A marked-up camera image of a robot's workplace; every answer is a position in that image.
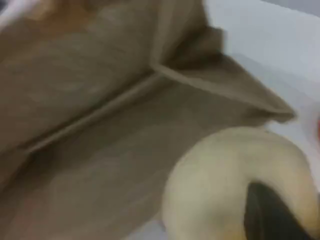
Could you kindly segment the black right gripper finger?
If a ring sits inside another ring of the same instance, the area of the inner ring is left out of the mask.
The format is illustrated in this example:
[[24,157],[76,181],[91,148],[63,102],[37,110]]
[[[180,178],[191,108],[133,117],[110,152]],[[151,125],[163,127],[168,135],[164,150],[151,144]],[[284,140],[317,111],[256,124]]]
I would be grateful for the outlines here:
[[248,185],[243,225],[248,240],[312,238],[278,194],[260,182]]

